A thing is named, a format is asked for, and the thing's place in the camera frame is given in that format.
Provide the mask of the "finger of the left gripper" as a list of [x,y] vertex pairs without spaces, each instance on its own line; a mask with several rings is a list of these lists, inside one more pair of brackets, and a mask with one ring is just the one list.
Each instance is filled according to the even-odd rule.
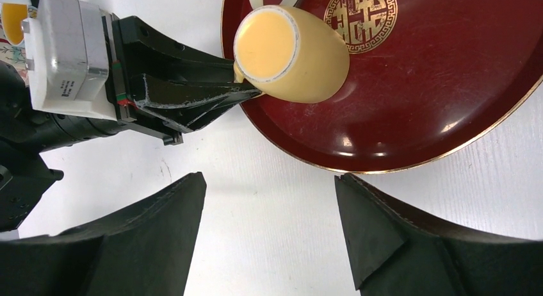
[[131,78],[136,107],[180,132],[198,131],[232,107],[261,94],[247,82],[174,83],[148,74]]
[[232,83],[233,61],[199,51],[158,32],[139,17],[120,20],[127,73],[148,74],[163,81]]

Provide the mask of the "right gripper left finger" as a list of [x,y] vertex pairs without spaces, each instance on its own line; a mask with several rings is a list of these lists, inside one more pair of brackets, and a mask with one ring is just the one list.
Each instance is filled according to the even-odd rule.
[[190,173],[56,236],[1,242],[1,294],[182,295],[206,188]]

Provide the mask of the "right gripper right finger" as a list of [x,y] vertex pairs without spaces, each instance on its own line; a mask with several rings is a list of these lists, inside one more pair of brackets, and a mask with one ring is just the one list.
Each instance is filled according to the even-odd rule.
[[541,295],[542,242],[479,231],[335,178],[348,259],[361,295]]

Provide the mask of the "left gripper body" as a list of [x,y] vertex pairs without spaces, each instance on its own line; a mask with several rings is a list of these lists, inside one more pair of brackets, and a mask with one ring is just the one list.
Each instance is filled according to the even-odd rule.
[[119,18],[113,13],[102,14],[110,65],[106,92],[108,100],[115,107],[118,123],[124,129],[159,138],[164,145],[183,143],[182,134],[178,130],[164,125],[163,121],[155,116],[140,112],[129,96],[129,83],[124,74],[126,66],[123,64],[124,52],[118,20]]

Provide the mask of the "yellow mug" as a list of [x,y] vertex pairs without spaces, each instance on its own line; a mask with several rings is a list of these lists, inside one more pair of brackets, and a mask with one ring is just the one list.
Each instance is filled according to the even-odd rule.
[[317,16],[290,6],[251,11],[237,28],[233,53],[235,82],[292,103],[330,99],[350,68],[343,38]]

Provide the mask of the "blue mug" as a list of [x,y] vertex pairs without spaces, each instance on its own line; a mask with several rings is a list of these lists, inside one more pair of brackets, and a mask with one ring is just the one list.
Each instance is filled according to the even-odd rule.
[[24,19],[36,17],[37,9],[34,6],[13,3],[1,4],[1,61],[13,66],[25,85],[29,83],[21,24]]

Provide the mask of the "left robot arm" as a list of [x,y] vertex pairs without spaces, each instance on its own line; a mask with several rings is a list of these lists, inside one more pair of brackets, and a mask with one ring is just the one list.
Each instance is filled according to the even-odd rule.
[[13,231],[64,174],[41,153],[133,130],[178,145],[261,92],[237,82],[232,60],[181,44],[135,16],[102,20],[108,49],[106,98],[112,120],[33,109],[30,89],[1,63],[1,230]]

